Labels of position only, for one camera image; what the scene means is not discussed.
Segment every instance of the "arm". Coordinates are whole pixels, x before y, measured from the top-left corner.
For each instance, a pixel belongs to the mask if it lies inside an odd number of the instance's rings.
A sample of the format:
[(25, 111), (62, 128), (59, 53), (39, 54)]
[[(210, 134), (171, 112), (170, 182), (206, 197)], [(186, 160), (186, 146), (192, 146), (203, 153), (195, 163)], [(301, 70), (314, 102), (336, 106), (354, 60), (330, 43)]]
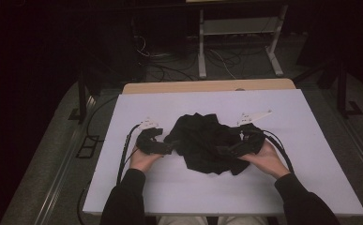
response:
[(152, 164), (162, 155), (146, 155), (137, 148), (134, 150), (135, 153), (131, 157), (129, 169), (120, 185), (112, 189), (105, 204), (101, 225), (144, 224), (144, 173), (147, 173)]
[(283, 199), (283, 209), (289, 225), (339, 224), (328, 206), (314, 193), (308, 192), (283, 165), (269, 142), (264, 143), (257, 155), (247, 154), (240, 159), (251, 162), (277, 179), (275, 187)]

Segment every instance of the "white board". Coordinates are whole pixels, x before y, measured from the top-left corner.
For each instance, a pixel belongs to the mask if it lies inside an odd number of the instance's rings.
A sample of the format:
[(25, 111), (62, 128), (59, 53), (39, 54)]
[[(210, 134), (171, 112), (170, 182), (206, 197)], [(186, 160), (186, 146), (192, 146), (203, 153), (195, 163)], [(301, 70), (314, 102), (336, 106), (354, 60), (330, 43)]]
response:
[[(272, 114), (255, 122), (282, 141), (295, 174), (337, 216), (363, 215), (363, 208), (335, 159), (300, 90), (160, 93), (121, 95), (113, 111), (83, 211), (100, 214), (115, 186), (125, 139), (147, 116), (159, 122), (162, 141), (184, 114), (215, 113), (236, 127), (242, 113)], [(132, 135), (129, 153), (140, 131)], [(282, 200), (275, 179), (253, 165), (237, 176), (187, 169), (176, 152), (159, 159), (146, 175), (144, 207), (152, 215), (278, 215)]]

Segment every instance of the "person's left hand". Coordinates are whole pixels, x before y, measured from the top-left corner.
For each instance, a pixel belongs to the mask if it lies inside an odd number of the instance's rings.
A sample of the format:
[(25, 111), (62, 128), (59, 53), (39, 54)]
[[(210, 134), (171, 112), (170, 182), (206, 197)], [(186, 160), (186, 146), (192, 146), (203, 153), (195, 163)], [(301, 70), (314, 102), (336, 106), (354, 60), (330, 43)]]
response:
[(149, 169), (156, 160), (163, 157), (163, 155), (160, 154), (147, 155), (144, 152), (142, 152), (140, 149), (138, 149), (137, 146), (134, 146), (132, 152), (134, 152), (134, 154), (131, 156), (129, 167), (131, 169), (140, 170), (144, 173), (149, 171)]

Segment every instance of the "crumpled fabric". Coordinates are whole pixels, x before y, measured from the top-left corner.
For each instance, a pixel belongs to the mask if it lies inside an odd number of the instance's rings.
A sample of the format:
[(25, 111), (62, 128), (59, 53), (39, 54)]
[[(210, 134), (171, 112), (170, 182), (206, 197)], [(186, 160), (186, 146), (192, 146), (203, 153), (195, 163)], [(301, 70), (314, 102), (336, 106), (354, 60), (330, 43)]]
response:
[(184, 157), (187, 167), (197, 172), (231, 171), (232, 175), (238, 175), (250, 165), (218, 153), (216, 146), (232, 146), (241, 139), (238, 134), (231, 134), (228, 126), (221, 125), (215, 114), (181, 116), (164, 142), (172, 143), (177, 154)]

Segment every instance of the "black garment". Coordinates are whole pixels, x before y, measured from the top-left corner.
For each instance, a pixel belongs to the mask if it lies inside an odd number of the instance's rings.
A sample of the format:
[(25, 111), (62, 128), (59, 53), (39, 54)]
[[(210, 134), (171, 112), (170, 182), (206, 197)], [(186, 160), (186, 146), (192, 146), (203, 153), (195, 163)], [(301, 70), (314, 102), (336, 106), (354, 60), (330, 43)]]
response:
[(198, 113), (181, 116), (164, 139), (165, 143), (178, 143), (174, 148), (184, 157), (189, 169), (216, 174), (231, 171), (233, 175), (243, 172), (250, 163), (220, 155), (216, 146), (232, 146), (240, 141), (240, 136), (221, 125), (215, 114)]
[[(121, 184), (114, 187), (102, 212), (101, 225), (143, 225), (145, 176), (129, 169)], [(290, 173), (275, 183), (284, 201), (288, 225), (340, 225), (333, 212), (314, 193), (308, 192)]]

